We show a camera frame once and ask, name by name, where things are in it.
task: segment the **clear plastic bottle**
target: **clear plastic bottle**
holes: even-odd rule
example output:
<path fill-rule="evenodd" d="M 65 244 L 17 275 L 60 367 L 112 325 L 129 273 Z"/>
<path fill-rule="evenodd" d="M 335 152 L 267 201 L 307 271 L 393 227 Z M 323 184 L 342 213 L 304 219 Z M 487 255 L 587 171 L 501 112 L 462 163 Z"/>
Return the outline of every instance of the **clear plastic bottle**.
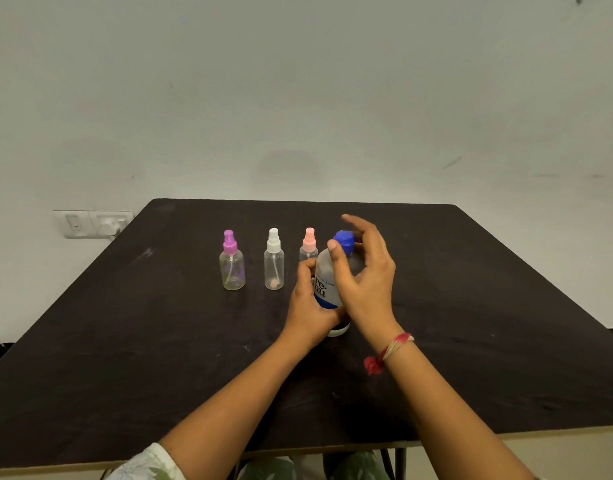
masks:
<path fill-rule="evenodd" d="M 353 233 L 347 230 L 341 230 L 333 237 L 340 243 L 344 253 L 349 260 L 350 272 L 353 276 L 357 276 L 364 269 L 364 259 L 357 253 L 355 249 L 355 237 Z M 315 300 L 323 308 L 337 308 L 342 306 L 342 300 L 335 288 L 335 275 L 333 273 L 333 261 L 329 250 L 323 250 L 317 257 L 315 265 L 315 280 L 313 283 L 315 291 Z M 329 337 L 337 337 L 349 329 L 350 322 L 342 322 L 329 333 Z"/>
<path fill-rule="evenodd" d="M 224 252 L 220 254 L 222 284 L 227 290 L 239 290 L 246 283 L 244 274 L 244 255 L 237 250 L 237 242 L 232 230 L 224 231 Z"/>
<path fill-rule="evenodd" d="M 310 258 L 317 258 L 317 248 L 315 247 L 315 229 L 307 227 L 300 248 L 300 261 L 306 261 Z"/>
<path fill-rule="evenodd" d="M 279 290 L 284 286 L 284 251 L 275 227 L 269 231 L 267 250 L 264 251 L 264 285 L 269 290 Z"/>

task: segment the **forearm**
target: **forearm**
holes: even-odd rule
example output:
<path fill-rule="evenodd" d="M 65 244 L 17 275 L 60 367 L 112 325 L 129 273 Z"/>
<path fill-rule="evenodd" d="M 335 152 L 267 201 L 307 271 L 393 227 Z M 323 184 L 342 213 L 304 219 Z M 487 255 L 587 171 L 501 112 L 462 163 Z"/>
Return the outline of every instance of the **forearm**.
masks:
<path fill-rule="evenodd" d="M 187 480 L 226 478 L 305 354 L 303 347 L 281 337 L 160 441 Z"/>
<path fill-rule="evenodd" d="M 374 332 L 372 344 L 382 350 L 400 333 L 395 319 L 387 319 Z M 411 406 L 420 439 L 440 480 L 533 479 L 414 343 L 403 345 L 385 364 Z"/>

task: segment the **floral sleeve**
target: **floral sleeve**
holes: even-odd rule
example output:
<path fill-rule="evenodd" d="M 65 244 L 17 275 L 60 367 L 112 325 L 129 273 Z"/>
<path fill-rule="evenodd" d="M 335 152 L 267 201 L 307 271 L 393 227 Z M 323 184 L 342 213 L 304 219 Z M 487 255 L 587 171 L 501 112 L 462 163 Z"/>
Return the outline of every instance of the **floral sleeve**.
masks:
<path fill-rule="evenodd" d="M 185 480 L 182 471 L 158 443 L 138 453 L 107 480 Z"/>

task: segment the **pink spray cap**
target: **pink spray cap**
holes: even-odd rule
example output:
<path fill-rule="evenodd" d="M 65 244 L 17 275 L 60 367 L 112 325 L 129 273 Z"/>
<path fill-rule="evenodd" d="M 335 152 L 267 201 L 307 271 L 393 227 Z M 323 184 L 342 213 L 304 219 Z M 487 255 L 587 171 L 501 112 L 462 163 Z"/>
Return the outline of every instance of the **pink spray cap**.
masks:
<path fill-rule="evenodd" d="M 234 255 L 237 252 L 237 242 L 235 241 L 235 237 L 233 236 L 232 230 L 224 231 L 224 254 L 228 254 L 229 256 Z"/>
<path fill-rule="evenodd" d="M 312 227 L 306 228 L 306 234 L 304 234 L 302 247 L 307 253 L 311 253 L 315 250 L 315 229 Z"/>

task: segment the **left hand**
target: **left hand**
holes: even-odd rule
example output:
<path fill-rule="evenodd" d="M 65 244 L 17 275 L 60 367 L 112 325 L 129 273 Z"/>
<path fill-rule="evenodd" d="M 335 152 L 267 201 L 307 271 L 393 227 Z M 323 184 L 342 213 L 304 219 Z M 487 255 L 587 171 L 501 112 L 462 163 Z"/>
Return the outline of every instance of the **left hand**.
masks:
<path fill-rule="evenodd" d="M 305 347 L 306 352 L 318 345 L 345 315 L 343 307 L 326 309 L 315 300 L 311 283 L 315 263 L 316 258 L 311 258 L 297 266 L 297 283 L 291 294 L 284 330 L 280 334 L 281 340 L 289 340 L 296 347 Z"/>

